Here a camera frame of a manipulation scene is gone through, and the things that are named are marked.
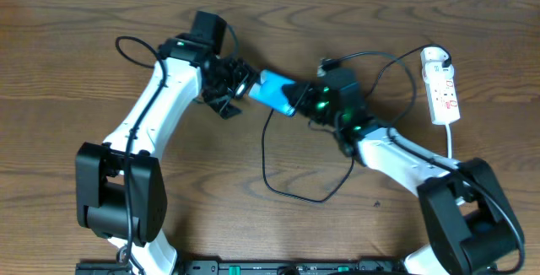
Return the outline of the blue Galaxy smartphone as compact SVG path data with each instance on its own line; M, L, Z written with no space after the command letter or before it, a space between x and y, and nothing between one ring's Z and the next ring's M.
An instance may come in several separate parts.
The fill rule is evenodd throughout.
M296 85L296 82L270 70L262 70L248 96L285 116L293 116L295 108L283 91L284 85Z

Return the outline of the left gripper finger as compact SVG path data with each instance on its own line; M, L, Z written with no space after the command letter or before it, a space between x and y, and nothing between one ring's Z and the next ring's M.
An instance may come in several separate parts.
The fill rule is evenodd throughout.
M237 116L241 113L241 109L233 106L231 103L231 97L228 95L210 100L208 105L222 118L229 119L233 116Z
M237 62L236 71L241 82L256 82L260 77L260 71L247 62Z

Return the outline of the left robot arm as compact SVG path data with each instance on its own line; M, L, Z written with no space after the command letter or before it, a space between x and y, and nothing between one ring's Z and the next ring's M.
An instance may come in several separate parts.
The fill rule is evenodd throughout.
M189 32L150 52L148 85L122 123L102 143L83 143L75 157L77 220L116 246L114 262L80 262L77 274L173 274L178 250L162 230L167 196L160 161L182 114L196 99L221 118L241 113L255 71L231 53L220 55L231 31L217 14L197 12Z

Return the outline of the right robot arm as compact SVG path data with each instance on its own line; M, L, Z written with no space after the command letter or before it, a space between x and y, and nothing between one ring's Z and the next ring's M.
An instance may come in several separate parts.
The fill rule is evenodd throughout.
M412 274L497 274L494 264L517 254L525 265L524 233L490 165L435 154L403 137L368 109L354 74L337 68L315 83L278 86L286 105L334 129L340 149L389 176L418 198L429 243L403 259Z

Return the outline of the white USB charger plug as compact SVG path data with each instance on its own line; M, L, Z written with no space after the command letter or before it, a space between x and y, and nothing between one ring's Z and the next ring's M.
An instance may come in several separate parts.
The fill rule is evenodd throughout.
M446 49L439 46L425 47L421 51L420 56L423 66L432 62L438 62L444 68L447 68L451 65L450 53Z

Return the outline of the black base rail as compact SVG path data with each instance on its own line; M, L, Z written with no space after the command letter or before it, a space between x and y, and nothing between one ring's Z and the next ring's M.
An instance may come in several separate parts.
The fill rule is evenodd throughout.
M114 263L80 262L74 274L175 274L175 275L280 275L280 274L449 274L441 267L433 271L421 267L406 267L396 260L363 259L357 262L217 262L194 260L176 263L171 271L154 267L119 267Z

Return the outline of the white power strip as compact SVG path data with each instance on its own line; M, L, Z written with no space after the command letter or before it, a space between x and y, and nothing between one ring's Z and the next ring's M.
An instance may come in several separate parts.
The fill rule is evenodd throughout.
M452 64L444 68L440 63L432 62L422 67L430 118L434 125L450 125L460 119L454 75Z

